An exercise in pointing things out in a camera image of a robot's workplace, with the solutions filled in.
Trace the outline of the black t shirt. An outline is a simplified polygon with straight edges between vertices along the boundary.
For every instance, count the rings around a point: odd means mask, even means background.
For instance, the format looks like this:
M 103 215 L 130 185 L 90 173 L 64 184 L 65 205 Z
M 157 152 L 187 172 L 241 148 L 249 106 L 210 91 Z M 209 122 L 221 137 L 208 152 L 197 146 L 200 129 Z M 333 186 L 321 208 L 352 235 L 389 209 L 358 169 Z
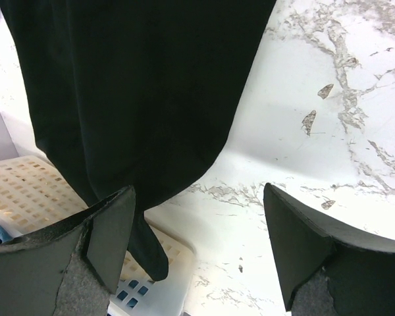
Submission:
M 36 146 L 93 205 L 136 193 L 128 251 L 169 261 L 144 213 L 223 149 L 274 1 L 0 1 Z

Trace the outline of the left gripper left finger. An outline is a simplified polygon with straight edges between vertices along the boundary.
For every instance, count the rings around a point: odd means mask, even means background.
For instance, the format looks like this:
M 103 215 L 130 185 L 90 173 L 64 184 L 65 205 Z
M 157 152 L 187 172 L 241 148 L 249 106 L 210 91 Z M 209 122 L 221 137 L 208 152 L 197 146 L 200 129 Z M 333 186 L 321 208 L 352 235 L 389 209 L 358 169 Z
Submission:
M 0 245 L 0 315 L 106 315 L 135 208 L 124 188 L 55 224 Z

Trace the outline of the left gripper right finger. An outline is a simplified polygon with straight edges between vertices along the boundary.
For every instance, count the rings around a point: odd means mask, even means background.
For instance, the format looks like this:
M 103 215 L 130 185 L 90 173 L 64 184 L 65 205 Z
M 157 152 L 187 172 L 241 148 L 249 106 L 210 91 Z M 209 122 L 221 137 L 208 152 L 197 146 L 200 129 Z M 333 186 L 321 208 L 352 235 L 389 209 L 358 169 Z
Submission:
M 268 183 L 263 204 L 293 315 L 395 315 L 395 240 L 317 211 Z

